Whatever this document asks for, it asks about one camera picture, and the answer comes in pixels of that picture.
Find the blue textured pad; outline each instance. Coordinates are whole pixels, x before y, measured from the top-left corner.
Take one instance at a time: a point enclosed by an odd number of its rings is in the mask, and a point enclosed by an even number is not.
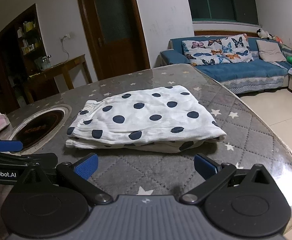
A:
[[[88,180],[98,168],[98,156],[94,154],[74,169],[75,173]]]
[[[0,152],[20,152],[23,149],[21,141],[1,141]]]
[[[199,155],[194,158],[195,170],[205,179],[217,174],[217,168]]]

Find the orange butterfly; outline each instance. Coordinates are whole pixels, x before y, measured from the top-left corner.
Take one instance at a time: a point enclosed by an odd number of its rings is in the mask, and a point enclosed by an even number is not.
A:
[[[239,58],[240,59],[240,56],[238,56],[238,54],[233,54],[233,55],[228,54],[228,55],[226,55],[226,57],[229,57],[230,59],[235,59],[235,58]]]
[[[243,34],[243,35],[244,35],[246,41],[248,42],[247,34]]]
[[[212,53],[213,53],[213,55],[216,55],[216,54],[221,55],[222,54],[222,50],[221,49],[219,49],[219,50],[213,50],[212,49]]]

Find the table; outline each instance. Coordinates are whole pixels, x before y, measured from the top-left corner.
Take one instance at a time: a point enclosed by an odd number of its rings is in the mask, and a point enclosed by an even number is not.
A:
[[[49,79],[53,79],[54,77],[58,76],[58,75],[63,75],[66,85],[68,87],[69,90],[74,89],[73,86],[73,82],[71,81],[70,75],[69,75],[69,70],[71,70],[72,68],[78,66],[79,64],[83,65],[86,77],[88,79],[88,83],[92,83],[92,79],[90,77],[87,65],[86,65],[86,60],[85,60],[85,54],[79,56],[79,57],[75,57],[72,59],[69,59],[65,62],[59,63],[57,65],[52,66],[51,68],[45,69],[43,72],[36,74],[34,76],[32,76],[31,78],[29,78],[24,84],[24,91],[25,94],[27,96],[27,99],[29,101],[29,103],[33,103],[34,99],[32,94],[30,93],[30,89],[32,89],[32,87],[35,87],[36,85],[43,83]]]

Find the door frame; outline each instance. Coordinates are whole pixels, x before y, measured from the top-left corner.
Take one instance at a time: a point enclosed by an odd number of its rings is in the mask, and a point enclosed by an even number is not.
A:
[[[97,78],[98,80],[105,79],[103,71],[102,71],[102,64],[98,60],[97,48],[93,40],[93,34],[89,27],[85,1],[84,0],[77,0],[77,1],[78,1],[78,6],[79,6],[80,17],[82,19],[83,28],[84,28],[84,32],[86,36],[86,41],[89,48],[89,53],[94,63],[94,68],[96,71]],[[141,21],[141,17],[138,10],[137,0],[131,0],[131,2],[133,6],[134,18],[135,18],[135,22],[136,22],[136,26],[138,30],[138,35],[139,35],[139,42],[141,44],[141,49],[142,49],[144,69],[150,69],[150,62],[149,62],[149,57],[148,57],[148,52],[147,52],[147,47],[146,47],[144,30],[142,27],[142,21]]]

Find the floor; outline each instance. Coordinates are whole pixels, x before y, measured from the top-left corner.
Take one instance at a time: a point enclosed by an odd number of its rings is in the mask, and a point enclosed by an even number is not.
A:
[[[287,89],[241,99],[292,149],[292,93]],[[292,240],[292,230],[285,237]]]

